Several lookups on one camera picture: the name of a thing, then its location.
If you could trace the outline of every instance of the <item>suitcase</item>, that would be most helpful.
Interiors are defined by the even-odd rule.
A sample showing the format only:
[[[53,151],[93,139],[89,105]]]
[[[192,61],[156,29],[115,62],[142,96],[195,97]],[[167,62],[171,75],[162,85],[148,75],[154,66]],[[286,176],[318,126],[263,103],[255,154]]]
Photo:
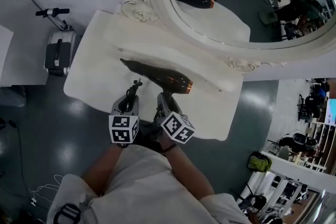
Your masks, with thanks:
[[[49,39],[44,68],[52,76],[66,77],[81,37],[75,31],[58,31]]]

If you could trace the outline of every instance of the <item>white vanity table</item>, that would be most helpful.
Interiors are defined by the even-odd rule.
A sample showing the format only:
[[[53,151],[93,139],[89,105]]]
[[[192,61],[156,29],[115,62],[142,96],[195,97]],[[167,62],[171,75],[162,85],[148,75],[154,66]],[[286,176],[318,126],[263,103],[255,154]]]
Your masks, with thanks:
[[[184,7],[185,14],[190,12],[189,7]],[[174,97],[196,127],[195,136],[223,141],[237,107],[243,72],[253,71],[263,63],[271,68],[330,51],[336,47],[335,24],[336,18],[332,17],[321,29],[300,39],[251,43],[248,28],[235,38],[233,34],[226,38],[234,28],[226,28],[225,35],[214,37],[208,35],[209,28],[191,27],[175,0],[125,0],[115,14],[97,11],[94,15],[64,92],[110,112],[114,101],[125,94],[133,80],[140,78],[120,58],[175,69],[194,82],[190,94]],[[152,121],[160,88],[145,78],[141,80],[144,85],[138,91],[140,118]]]

